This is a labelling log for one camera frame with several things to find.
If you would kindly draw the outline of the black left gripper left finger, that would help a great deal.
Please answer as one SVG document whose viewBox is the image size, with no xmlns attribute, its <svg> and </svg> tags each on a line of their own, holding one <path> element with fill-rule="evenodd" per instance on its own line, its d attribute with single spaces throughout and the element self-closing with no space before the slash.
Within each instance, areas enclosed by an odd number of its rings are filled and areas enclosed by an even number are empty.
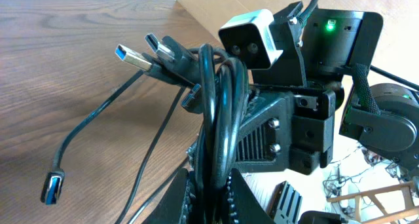
<svg viewBox="0 0 419 224">
<path fill-rule="evenodd" d="M 181 168 L 143 224 L 187 224 L 193 209 L 193 199 L 194 185 L 190 173 Z"/>
</svg>

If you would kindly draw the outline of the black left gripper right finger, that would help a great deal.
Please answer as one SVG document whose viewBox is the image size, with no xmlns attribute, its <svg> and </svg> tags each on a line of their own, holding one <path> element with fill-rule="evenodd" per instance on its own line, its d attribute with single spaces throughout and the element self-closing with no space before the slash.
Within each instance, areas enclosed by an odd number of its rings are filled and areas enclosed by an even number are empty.
<svg viewBox="0 0 419 224">
<path fill-rule="evenodd" d="M 262 209 L 241 173 L 233 168 L 224 193 L 224 223 L 274 224 Z"/>
</svg>

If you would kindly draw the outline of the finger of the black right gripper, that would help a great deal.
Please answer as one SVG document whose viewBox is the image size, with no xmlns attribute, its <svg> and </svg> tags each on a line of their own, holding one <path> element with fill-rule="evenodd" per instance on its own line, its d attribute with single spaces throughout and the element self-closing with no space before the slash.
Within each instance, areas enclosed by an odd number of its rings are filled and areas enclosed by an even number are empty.
<svg viewBox="0 0 419 224">
<path fill-rule="evenodd" d="M 234 167 L 241 172 L 288 168 L 288 99 L 257 98 L 240 127 Z"/>
</svg>

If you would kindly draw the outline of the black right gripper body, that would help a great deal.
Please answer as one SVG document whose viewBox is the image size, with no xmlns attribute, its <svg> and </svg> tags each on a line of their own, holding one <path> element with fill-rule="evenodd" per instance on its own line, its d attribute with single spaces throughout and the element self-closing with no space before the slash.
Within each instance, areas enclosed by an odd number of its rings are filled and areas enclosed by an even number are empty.
<svg viewBox="0 0 419 224">
<path fill-rule="evenodd" d="M 286 169 L 308 175 L 331 161 L 336 95 L 324 86 L 312 86 L 308 80 L 299 46 L 301 12 L 302 3 L 291 3 L 273 14 L 270 30 L 276 47 L 283 50 L 283 54 L 269 69 L 249 69 L 253 82 L 248 87 L 246 105 L 248 109 L 259 97 L 288 99 Z"/>
</svg>

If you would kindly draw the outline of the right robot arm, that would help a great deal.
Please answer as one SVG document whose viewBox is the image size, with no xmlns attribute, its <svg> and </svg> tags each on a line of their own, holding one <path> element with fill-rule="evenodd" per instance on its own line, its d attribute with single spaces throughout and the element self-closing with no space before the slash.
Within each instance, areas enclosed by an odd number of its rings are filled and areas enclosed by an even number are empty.
<svg viewBox="0 0 419 224">
<path fill-rule="evenodd" d="M 300 3 L 225 24 L 223 46 L 253 76 L 234 167 L 311 174 L 331 162 L 340 134 L 417 172 L 417 90 L 367 80 L 382 26 L 375 12 Z"/>
</svg>

